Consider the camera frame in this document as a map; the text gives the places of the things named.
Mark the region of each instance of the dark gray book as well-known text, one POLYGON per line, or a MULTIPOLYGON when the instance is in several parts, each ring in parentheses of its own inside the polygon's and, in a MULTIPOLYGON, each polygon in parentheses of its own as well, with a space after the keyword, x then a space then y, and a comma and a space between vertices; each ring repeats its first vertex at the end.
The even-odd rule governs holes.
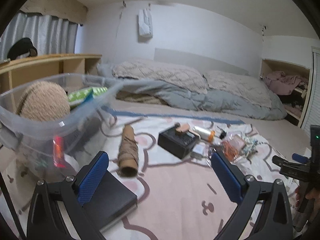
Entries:
POLYGON ((91 200, 83 208, 97 229, 105 231, 137 208, 137 196, 106 171, 91 200))

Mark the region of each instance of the gray curtain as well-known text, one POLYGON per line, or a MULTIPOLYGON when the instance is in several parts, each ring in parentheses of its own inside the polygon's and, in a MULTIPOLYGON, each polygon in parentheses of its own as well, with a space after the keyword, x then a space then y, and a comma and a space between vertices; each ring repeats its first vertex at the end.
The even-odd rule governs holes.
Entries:
POLYGON ((78 24, 55 16, 17 13, 0 38, 0 60, 6 59, 10 47, 28 37, 38 55, 74 53, 78 24))

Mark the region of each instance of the white louvered door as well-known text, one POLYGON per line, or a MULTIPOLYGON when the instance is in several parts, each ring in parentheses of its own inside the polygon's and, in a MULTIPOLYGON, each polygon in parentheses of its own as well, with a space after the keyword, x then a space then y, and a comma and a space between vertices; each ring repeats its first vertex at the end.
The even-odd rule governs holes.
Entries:
POLYGON ((313 81, 311 95, 302 129, 310 137, 310 125, 320 125, 320 54, 313 52, 313 81))

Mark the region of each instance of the gray headboard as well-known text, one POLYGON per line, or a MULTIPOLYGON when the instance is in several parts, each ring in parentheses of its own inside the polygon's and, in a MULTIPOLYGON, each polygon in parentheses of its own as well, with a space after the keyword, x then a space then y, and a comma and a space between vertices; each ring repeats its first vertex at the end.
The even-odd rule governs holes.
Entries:
POLYGON ((202 74, 208 70, 220 70, 238 75, 249 75, 247 70, 226 62, 178 50, 156 48, 154 60, 193 67, 202 74))

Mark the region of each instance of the clear plastic bin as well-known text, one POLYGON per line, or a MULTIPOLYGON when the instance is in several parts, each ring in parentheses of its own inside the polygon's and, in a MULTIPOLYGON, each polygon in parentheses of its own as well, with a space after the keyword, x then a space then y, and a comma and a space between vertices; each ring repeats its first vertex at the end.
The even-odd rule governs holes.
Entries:
MULTIPOLYGON (((103 77, 76 73, 41 80, 55 82, 67 92, 91 86, 106 86, 103 77)), ((16 153, 19 169, 28 169, 35 179, 61 181, 68 175, 75 175, 103 147, 106 137, 101 127, 105 124, 104 133, 108 132, 109 119, 112 118, 106 109, 112 106, 122 85, 108 88, 107 92, 72 110, 64 119, 38 122, 15 114, 20 96, 31 83, 0 95, 0 141, 16 153), (57 136, 62 138, 65 168, 58 168, 53 162, 53 139, 57 136)))

